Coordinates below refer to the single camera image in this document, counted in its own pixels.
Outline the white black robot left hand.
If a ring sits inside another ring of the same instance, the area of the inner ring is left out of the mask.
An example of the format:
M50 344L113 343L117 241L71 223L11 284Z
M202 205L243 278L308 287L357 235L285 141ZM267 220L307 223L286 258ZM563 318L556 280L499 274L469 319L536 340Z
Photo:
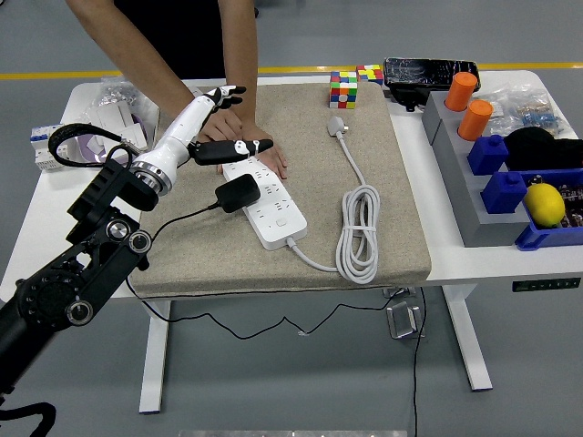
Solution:
M189 159L200 166L239 162L273 146L270 139L200 143L198 135L210 115L242 101L243 86L221 86L202 94L170 124L157 145L136 158L130 170L160 195L170 192L177 169Z

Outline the person's left hand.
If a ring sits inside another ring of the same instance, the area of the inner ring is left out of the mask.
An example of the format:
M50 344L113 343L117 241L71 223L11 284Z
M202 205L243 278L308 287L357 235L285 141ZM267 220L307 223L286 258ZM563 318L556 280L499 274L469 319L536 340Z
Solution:
M273 141L273 146L267 151L260 153L258 155L258 160L269 170L273 171L280 179L286 179L288 167L287 160L272 135L258 127L254 121L245 120L242 124L243 139L239 140L270 139Z

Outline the person's right hand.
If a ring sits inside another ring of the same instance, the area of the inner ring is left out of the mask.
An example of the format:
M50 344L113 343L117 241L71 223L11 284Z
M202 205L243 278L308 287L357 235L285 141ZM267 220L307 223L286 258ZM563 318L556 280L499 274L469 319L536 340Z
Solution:
M231 109L220 109L210 115L197 135L200 143L243 139L243 124Z

